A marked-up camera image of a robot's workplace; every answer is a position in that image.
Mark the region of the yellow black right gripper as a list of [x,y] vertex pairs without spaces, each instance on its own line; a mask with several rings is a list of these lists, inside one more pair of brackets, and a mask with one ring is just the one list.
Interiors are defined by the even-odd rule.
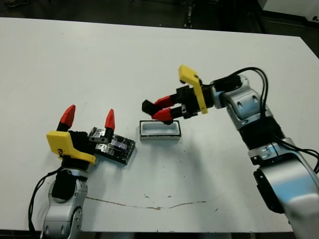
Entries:
[[202,84],[196,71],[182,64],[178,69],[178,75],[179,80],[185,86],[177,88],[176,94],[160,98],[154,104],[157,107],[172,107],[180,104],[180,107],[159,110],[152,116],[152,119],[164,124],[172,124],[176,118],[188,119],[196,116],[198,112],[207,114],[208,108],[213,107],[212,89]]

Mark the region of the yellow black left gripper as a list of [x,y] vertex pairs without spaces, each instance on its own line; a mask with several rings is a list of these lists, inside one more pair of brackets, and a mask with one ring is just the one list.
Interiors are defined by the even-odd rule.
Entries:
[[[96,163],[96,145],[101,140],[90,137],[84,131],[68,131],[73,124],[75,105],[69,106],[62,115],[57,131],[50,131],[46,138],[51,151],[61,159],[64,168],[75,168],[86,171]],[[115,130],[114,110],[110,109],[105,121],[104,137],[112,141]]]

